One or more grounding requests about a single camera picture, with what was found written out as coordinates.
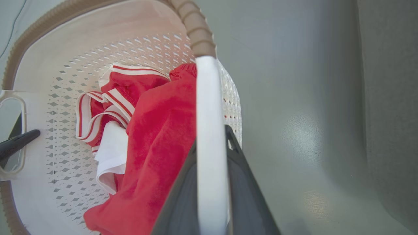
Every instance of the basket handle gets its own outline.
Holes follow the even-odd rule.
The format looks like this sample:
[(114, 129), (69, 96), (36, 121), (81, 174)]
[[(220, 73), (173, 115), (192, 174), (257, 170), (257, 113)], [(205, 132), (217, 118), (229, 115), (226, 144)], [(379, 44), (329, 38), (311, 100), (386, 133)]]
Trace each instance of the basket handle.
[(180, 16), (190, 38), (190, 48), (194, 56), (212, 56), (216, 58), (213, 34), (209, 30), (205, 16), (192, 0), (167, 0)]
[(167, 0), (186, 27), (196, 57), (197, 212), (201, 235), (226, 234), (229, 185), (222, 85), (216, 46), (192, 0)]

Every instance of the laundry basket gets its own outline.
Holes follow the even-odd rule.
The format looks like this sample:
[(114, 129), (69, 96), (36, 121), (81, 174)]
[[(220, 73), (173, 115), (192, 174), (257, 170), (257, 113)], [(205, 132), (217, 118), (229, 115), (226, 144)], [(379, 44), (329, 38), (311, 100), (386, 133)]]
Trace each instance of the laundry basket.
[[(0, 171), (2, 203), (16, 234), (97, 234), (83, 214), (109, 195), (95, 181), (91, 148), (75, 138), (75, 106), (81, 93), (99, 89), (98, 78), (114, 62), (166, 75), (196, 62), (198, 160), (208, 166), (200, 180), (214, 182), (206, 190), (219, 192), (221, 207), (228, 203), (223, 124), (241, 144), (240, 99), (198, 7), (188, 0), (66, 0), (16, 41), (3, 79), (0, 100), (20, 100), (23, 130), (41, 130), (21, 166)], [(219, 157), (208, 161), (211, 154)], [(218, 178), (205, 179), (211, 170)]]

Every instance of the white stripe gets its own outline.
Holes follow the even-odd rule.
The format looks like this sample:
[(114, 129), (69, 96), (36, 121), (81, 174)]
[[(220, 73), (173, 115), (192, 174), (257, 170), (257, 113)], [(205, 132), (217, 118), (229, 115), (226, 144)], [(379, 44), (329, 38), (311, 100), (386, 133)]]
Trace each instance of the white stripe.
[(86, 142), (86, 143), (93, 141), (96, 138), (97, 134), (99, 133), (100, 122), (102, 121), (102, 118), (103, 118), (103, 115), (101, 113), (94, 116), (92, 118), (91, 122), (89, 123), (89, 127), (88, 127), (86, 133), (83, 134), (83, 136), (79, 137), (78, 139), (86, 138), (88, 133), (92, 129), (92, 133), (90, 134), (90, 136), (83, 141)]
[[(129, 110), (131, 114), (135, 111), (135, 107), (129, 101), (119, 93), (117, 89), (112, 89), (108, 93), (110, 93), (117, 101), (119, 101), (125, 108)], [(116, 100), (113, 100), (108, 94), (104, 93), (104, 97), (106, 97), (112, 104), (114, 104), (117, 108), (120, 109), (120, 111), (128, 118), (128, 121), (130, 121), (131, 115), (129, 115), (128, 112), (125, 111), (125, 109), (116, 102)]]
[(76, 117), (77, 117), (77, 125), (76, 125), (76, 137), (80, 138), (79, 136), (79, 124), (81, 122), (81, 135), (86, 135), (86, 131), (88, 129), (89, 123), (92, 120), (92, 109), (91, 109), (91, 97), (86, 96), (86, 94), (81, 94), (77, 99), (77, 106), (76, 106)]
[[(119, 116), (117, 116), (116, 114), (109, 112), (109, 111), (113, 111), (113, 112), (117, 112), (118, 114), (120, 114), (122, 116), (122, 118), (120, 118)], [(122, 113), (120, 111), (119, 108), (117, 108), (115, 105), (111, 105), (109, 106), (104, 112), (102, 112), (102, 114), (109, 114), (113, 117), (115, 117), (116, 119), (119, 120), (119, 122), (122, 124), (122, 126), (126, 129), (127, 128), (127, 123), (129, 123), (129, 121), (127, 120), (127, 117), (124, 113)]]
[(99, 88), (109, 83), (110, 81), (110, 73), (113, 71), (113, 66), (109, 67), (109, 69), (99, 78)]
[(124, 64), (119, 64), (119, 63), (113, 63), (113, 66), (119, 66), (119, 67), (122, 67), (122, 68), (125, 68), (125, 69), (153, 69), (155, 71), (158, 71), (158, 69), (156, 69), (156, 68), (147, 67), (147, 66), (133, 66), (133, 65), (124, 65)]
[[(117, 116), (116, 114), (114, 114), (110, 111), (117, 112), (118, 114), (120, 114), (122, 116), (122, 118), (120, 118), (119, 116)], [(111, 105), (104, 112), (101, 112), (101, 113), (95, 115), (90, 120), (87, 127), (86, 128), (83, 127), (82, 135), (81, 136), (76, 136), (76, 137), (78, 139), (84, 139), (84, 138), (87, 137), (90, 130), (93, 129), (90, 136), (87, 139), (83, 140), (84, 142), (87, 142), (87, 143), (90, 142), (90, 141), (93, 141), (97, 137), (97, 134), (99, 133), (100, 122), (102, 121), (103, 115), (111, 115), (111, 116), (115, 117), (122, 124), (122, 126), (124, 128), (127, 127), (126, 123), (128, 123), (128, 118), (116, 106)]]
[(93, 99), (95, 99), (95, 100), (97, 100), (97, 101), (99, 101), (100, 103), (105, 103), (105, 102), (107, 102), (107, 99), (106, 98), (104, 98), (103, 96), (102, 96), (102, 94), (101, 93), (96, 93), (96, 92), (87, 92), (86, 93), (88, 96), (90, 96), (91, 98), (93, 98)]
[(167, 79), (167, 77), (157, 71), (150, 71), (150, 70), (123, 70), (123, 69), (117, 69), (114, 68), (113, 69), (114, 72), (119, 73), (119, 74), (124, 74), (124, 75), (129, 75), (129, 76), (134, 76), (134, 75), (158, 75), (161, 76), (165, 79)]

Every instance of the white garment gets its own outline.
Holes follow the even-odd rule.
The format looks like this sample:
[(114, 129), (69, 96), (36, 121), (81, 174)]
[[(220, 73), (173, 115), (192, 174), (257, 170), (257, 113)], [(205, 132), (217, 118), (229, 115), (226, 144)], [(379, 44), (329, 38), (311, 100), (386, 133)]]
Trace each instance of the white garment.
[(96, 181), (110, 194), (116, 193), (114, 174), (125, 174), (127, 150), (126, 130), (115, 121), (108, 122), (94, 159), (99, 162)]

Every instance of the floor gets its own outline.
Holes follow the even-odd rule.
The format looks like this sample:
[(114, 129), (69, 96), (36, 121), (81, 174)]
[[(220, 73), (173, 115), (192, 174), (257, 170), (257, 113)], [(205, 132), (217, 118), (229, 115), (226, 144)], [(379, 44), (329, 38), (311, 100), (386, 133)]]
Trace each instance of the floor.
[[(28, 0), (12, 41), (60, 1)], [(0, 0), (2, 32), (23, 2)], [(243, 149), (281, 232), (412, 234), (369, 184), (353, 1), (196, 3), (240, 93)], [(0, 49), (7, 36), (0, 35)]]

